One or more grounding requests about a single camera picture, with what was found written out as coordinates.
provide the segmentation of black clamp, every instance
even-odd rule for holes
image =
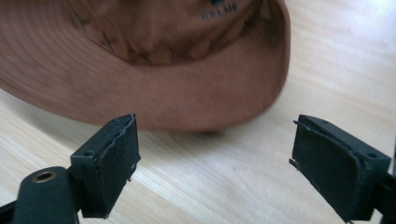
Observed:
[[[78,223],[107,218],[140,160],[135,115],[111,120],[71,156],[23,179],[15,202],[0,207],[0,223]]]
[[[330,122],[301,115],[290,163],[297,168],[345,222],[396,223],[396,178],[391,158]]]

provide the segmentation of bucket hat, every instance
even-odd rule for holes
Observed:
[[[0,1],[0,88],[89,123],[229,127],[273,103],[289,61],[283,0]]]

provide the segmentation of hat brim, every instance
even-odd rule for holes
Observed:
[[[227,47],[189,63],[125,62],[89,40],[61,0],[0,2],[0,88],[71,119],[103,124],[136,113],[142,129],[210,131],[268,108],[285,82],[290,18],[268,0],[257,21]]]

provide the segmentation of wood grain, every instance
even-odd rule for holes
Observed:
[[[343,223],[288,164],[299,114],[326,119],[391,156],[396,134],[396,6],[391,1],[286,1],[285,88],[258,118],[212,134],[139,132],[142,161],[106,221],[81,223]],[[0,91],[0,204],[30,173],[69,166],[100,127]],[[375,213],[370,223],[378,223]]]

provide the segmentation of black plastic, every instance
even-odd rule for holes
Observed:
[[[301,115],[293,164],[345,222],[369,220],[390,158],[330,122]]]
[[[134,115],[111,120],[76,151],[70,171],[82,215],[108,217],[139,160]]]
[[[0,223],[8,224],[11,223],[12,216],[15,210],[15,201],[8,203],[0,207]]]
[[[396,144],[395,154],[393,155],[392,175],[389,175],[384,183],[377,188],[376,208],[384,216],[381,224],[396,224]]]
[[[59,166],[50,167],[25,177],[12,223],[78,223],[67,170]]]

